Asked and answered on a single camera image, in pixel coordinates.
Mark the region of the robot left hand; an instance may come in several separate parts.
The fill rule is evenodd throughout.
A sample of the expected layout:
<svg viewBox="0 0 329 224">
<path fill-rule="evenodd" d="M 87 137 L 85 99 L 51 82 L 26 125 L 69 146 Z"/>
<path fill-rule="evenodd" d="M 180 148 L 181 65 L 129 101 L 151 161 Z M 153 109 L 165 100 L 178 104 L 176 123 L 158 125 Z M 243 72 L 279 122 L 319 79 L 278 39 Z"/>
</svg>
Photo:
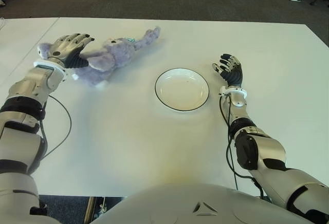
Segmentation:
<svg viewBox="0 0 329 224">
<path fill-rule="evenodd" d="M 89 34 L 74 33 L 58 38 L 53 44 L 40 43 L 37 52 L 43 60 L 61 64 L 64 68 L 87 67 L 88 61 L 82 58 L 80 53 L 94 40 Z"/>
</svg>

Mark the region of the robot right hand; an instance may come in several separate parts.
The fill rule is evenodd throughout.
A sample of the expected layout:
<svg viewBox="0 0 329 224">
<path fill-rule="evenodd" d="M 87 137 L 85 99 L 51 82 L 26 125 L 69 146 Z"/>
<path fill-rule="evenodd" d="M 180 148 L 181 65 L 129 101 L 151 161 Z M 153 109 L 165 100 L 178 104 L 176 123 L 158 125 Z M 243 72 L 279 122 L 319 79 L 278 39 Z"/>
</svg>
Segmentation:
<svg viewBox="0 0 329 224">
<path fill-rule="evenodd" d="M 213 63 L 212 67 L 228 86 L 242 86 L 242 65 L 235 56 L 224 53 L 220 56 L 219 63 Z"/>
</svg>

